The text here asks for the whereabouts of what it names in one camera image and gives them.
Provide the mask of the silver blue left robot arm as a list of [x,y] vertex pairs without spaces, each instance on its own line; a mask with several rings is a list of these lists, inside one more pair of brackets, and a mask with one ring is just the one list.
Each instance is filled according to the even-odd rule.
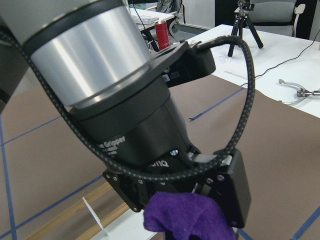
[[[235,146],[253,105],[255,71],[241,38],[184,41],[151,53],[121,0],[3,0],[0,16],[9,29],[1,40],[23,55],[133,211],[157,192],[195,191],[217,201],[230,226],[245,226],[251,196]],[[224,44],[243,51],[247,96],[227,146],[206,155],[190,142],[169,89],[213,73],[211,48]]]

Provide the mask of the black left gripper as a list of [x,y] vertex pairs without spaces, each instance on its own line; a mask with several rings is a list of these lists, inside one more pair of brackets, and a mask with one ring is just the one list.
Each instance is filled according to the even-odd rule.
[[109,174],[119,177],[116,191],[131,208],[141,210],[157,192],[195,190],[219,204],[227,222],[245,226],[251,196],[242,155],[235,145],[212,154],[201,153],[190,141],[185,121],[169,90],[141,90],[109,106],[72,108],[71,117],[101,151]]

